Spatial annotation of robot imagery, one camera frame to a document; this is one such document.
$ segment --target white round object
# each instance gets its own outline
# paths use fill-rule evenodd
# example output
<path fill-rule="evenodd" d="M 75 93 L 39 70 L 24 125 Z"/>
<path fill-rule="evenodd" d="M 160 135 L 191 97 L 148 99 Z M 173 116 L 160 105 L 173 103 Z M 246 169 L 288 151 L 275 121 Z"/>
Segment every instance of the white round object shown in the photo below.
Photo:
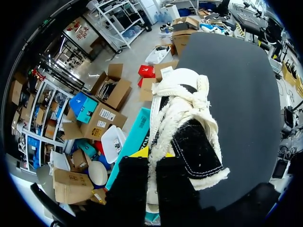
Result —
<path fill-rule="evenodd" d="M 89 165 L 89 177 L 95 185 L 105 185 L 107 182 L 107 171 L 99 161 L 92 161 Z"/>

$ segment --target white stitching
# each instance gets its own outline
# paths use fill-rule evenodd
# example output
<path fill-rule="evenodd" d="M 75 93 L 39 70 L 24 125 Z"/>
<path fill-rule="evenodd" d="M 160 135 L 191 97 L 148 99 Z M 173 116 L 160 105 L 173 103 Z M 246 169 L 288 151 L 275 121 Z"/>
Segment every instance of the white stitching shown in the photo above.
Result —
<path fill-rule="evenodd" d="M 202 172 L 202 173 L 194 172 L 194 171 L 190 168 L 190 166 L 189 166 L 189 164 L 187 163 L 187 161 L 185 160 L 185 157 L 183 156 L 183 154 L 182 154 L 182 152 L 181 152 L 181 149 L 180 149 L 179 144 L 177 143 L 177 141 L 173 138 L 172 142 L 175 144 L 176 149 L 177 149 L 177 152 L 179 153 L 179 155 L 180 155 L 180 154 L 182 155 L 183 160 L 185 161 L 185 163 L 186 163 L 186 165 L 188 166 L 189 170 L 192 172 L 192 173 L 190 173 L 191 175 L 193 175 L 193 176 L 209 176 L 209 175 L 212 175 L 212 174 L 215 174 L 215 173 L 219 172 L 219 171 L 222 169 L 223 166 L 220 165 L 219 167 L 216 167 L 215 169 L 212 169 L 212 170 L 209 170 L 209 171 L 205 171 L 205 172 Z"/>

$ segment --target shoe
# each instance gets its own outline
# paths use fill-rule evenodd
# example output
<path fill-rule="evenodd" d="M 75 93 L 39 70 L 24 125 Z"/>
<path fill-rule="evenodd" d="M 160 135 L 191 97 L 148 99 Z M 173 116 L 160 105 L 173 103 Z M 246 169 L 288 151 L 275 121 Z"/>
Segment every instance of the shoe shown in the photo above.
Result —
<path fill-rule="evenodd" d="M 148 212 L 159 212 L 156 166 L 167 153 L 181 157 L 195 190 L 216 185 L 230 172 L 222 166 L 218 125 L 209 111 L 208 91 L 207 76 L 189 69 L 174 70 L 152 86 Z"/>

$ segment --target white paper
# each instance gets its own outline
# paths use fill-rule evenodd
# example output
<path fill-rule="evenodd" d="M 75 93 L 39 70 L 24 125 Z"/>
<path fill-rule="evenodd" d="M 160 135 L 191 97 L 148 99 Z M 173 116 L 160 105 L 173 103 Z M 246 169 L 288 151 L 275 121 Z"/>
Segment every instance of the white paper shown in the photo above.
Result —
<path fill-rule="evenodd" d="M 105 128 L 106 122 L 98 121 L 97 126 L 98 126 L 98 127 L 101 127 L 101 128 Z"/>
<path fill-rule="evenodd" d="M 110 113 L 110 115 L 108 116 L 108 119 L 110 121 L 113 121 L 115 119 L 116 115 L 114 113 Z"/>
<path fill-rule="evenodd" d="M 162 79 L 169 76 L 172 71 L 173 71 L 173 68 L 171 66 L 161 69 Z"/>
<path fill-rule="evenodd" d="M 106 110 L 106 109 L 102 109 L 100 111 L 100 114 L 99 114 L 101 117 L 105 118 L 105 119 L 108 119 L 108 116 L 110 115 L 110 111 Z"/>

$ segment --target blue box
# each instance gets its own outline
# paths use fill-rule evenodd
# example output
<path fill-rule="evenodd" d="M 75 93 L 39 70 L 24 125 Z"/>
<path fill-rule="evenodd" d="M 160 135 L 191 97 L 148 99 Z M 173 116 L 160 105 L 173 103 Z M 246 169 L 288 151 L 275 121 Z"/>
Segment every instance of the blue box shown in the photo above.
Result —
<path fill-rule="evenodd" d="M 97 105 L 97 101 L 82 92 L 79 92 L 70 100 L 71 109 L 77 117 L 77 120 L 86 124 L 90 121 Z"/>

